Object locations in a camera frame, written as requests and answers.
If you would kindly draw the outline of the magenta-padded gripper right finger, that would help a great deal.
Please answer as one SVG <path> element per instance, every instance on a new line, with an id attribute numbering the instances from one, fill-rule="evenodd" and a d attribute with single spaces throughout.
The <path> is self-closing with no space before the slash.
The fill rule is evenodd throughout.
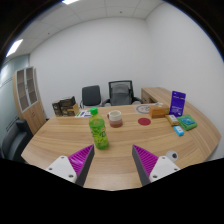
<path id="1" fill-rule="evenodd" d="M 143 186 L 180 170 L 167 156 L 157 157 L 137 145 L 132 146 L 132 156 Z"/>

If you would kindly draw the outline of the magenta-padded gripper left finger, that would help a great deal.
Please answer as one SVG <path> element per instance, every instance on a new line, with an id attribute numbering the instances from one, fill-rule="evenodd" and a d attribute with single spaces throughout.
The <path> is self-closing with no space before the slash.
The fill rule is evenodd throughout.
<path id="1" fill-rule="evenodd" d="M 90 145 L 70 156 L 59 156 L 46 170 L 65 180 L 83 186 L 94 154 L 94 146 Z"/>

